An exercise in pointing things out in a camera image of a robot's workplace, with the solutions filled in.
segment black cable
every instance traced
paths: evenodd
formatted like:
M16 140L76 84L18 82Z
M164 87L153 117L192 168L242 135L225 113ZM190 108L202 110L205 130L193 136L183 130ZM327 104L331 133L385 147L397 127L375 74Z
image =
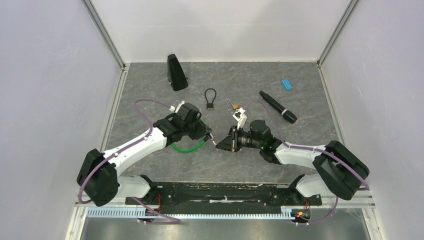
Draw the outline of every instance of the black cable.
M215 96L213 96L213 99L211 102L208 101L208 97L206 97L206 92L212 90L215 92ZM214 101L215 98L217 97L217 91L213 88L208 88L206 89L206 91L204 91L204 98L206 99L206 110L213 110L214 109Z

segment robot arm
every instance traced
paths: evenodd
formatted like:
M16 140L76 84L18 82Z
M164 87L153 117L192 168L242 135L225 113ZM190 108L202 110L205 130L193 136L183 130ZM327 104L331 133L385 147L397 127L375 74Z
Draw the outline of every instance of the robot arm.
M87 153L82 164L77 183L82 186L89 173L105 159L110 159L99 168L88 180L85 193L96 206L103 206L115 197L144 197L150 190L150 185L143 176L127 177L121 174L131 165L145 156L161 150L172 143L178 142L183 136L192 140L212 139L212 130L201 121L199 109L187 102L181 102L175 112L156 121L148 137L149 131L138 137L100 153L93 149Z
M228 136L219 142L216 148L232 153L238 152L242 147L259 149L260 155L269 163L295 164L317 170L317 174L299 176L291 185L305 198L317 194L334 194L341 199L350 200L361 186L361 182L347 168L336 164L335 160L322 152L337 156L363 179L370 174L367 166L338 141L318 146L281 142L271 134L264 120L252 121L249 131L244 131L244 112L244 109L239 108L233 114L239 124L230 128Z

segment brass padlock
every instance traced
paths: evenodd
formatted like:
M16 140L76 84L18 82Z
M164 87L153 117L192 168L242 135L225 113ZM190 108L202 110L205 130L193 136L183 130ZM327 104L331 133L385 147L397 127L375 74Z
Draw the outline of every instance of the brass padlock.
M239 108L241 108L241 107L237 103L232 105L232 109L234 109L234 110L237 110Z
M228 109L230 109L230 106L232 107L233 110L237 110L237 109L241 108L239 104L237 104L237 103L233 104L231 102L231 100L228 99L228 98L225 99L225 103L226 103L226 106L228 107Z

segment green cable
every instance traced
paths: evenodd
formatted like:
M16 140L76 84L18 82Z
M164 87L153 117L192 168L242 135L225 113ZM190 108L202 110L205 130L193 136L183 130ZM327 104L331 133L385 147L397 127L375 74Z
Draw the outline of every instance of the green cable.
M175 150L176 150L177 152L179 152L179 153L182 153L182 154L189 154L189 153L192 153L192 152L194 152L194 151L198 150L201 146L203 146L203 144L205 144L205 141L201 141L201 142L199 143L199 145L197 145L197 146L193 147L192 149L188 149L188 150L179 149L179 148L178 148L177 146L175 146L175 144L173 144L173 143L171 144L171 146L173 147L173 149L175 149Z

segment floor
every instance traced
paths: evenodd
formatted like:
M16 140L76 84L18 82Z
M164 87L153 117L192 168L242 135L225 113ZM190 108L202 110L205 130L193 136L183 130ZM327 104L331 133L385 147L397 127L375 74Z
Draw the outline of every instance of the floor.
M212 128L216 141L222 140L236 121L225 99L244 106L250 100L260 100L259 91L274 97L298 118L294 124L285 121L270 108L273 119L284 140L302 145L322 145L336 140L336 130L317 69L312 62L193 62L181 63L188 88L175 92L167 79L166 63L131 63L107 148L121 145L148 129L146 121L135 111L133 103L140 98L159 100L176 106L186 101L197 106L204 122ZM293 90L281 85L288 79ZM206 110L204 92L214 88L217 96L214 110ZM170 112L150 102L138 104L155 122ZM253 103L245 113L246 126L256 119L265 120L277 136L263 107ZM176 145L181 149L196 146L188 136ZM167 147L141 159L122 175L147 175L162 182L250 182L291 183L300 174L314 170L297 165L277 165L266 162L257 149L243 148L237 153L215 151L209 141L189 154Z
M327 144L336 140L336 130L330 108L315 63L308 62L194 62L182 63L189 78L188 88L174 92L167 80L166 63L131 63L122 92L107 148L121 145L147 130L146 121L138 115L133 102L151 98L176 106L186 101L197 106L202 119L222 140L236 121L225 99L244 106L250 100L260 100L264 91L291 110L298 120L285 121L270 109L281 136L286 141L303 145ZM290 92L281 85L288 79ZM204 91L214 88L217 96L214 110L206 110ZM138 105L152 121L170 112L154 103ZM274 135L277 130L259 104L246 111L247 126L252 120L265 120ZM199 141L188 137L177 142L181 149L196 146ZM207 142L196 152L182 154L167 147L141 159L128 168L124 176L147 175L163 182L253 182L291 183L300 174L314 170L297 165L267 163L257 149L243 148L237 153L215 151ZM314 209L312 221L321 219L328 209ZM180 225L146 226L135 219L87 218L81 239L370 239L360 209L338 209L332 218L308 227L296 227L288 220L183 220Z

